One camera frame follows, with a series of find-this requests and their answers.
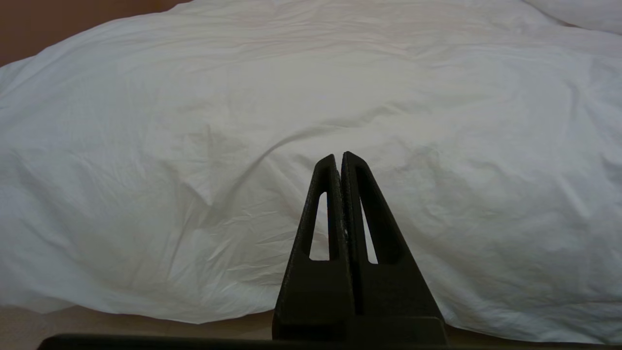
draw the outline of bed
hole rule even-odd
[[[195,0],[0,68],[0,303],[270,310],[315,162],[352,151],[449,324],[622,343],[622,37],[547,13]]]

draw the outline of wall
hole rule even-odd
[[[0,67],[89,28],[189,0],[0,0]]]

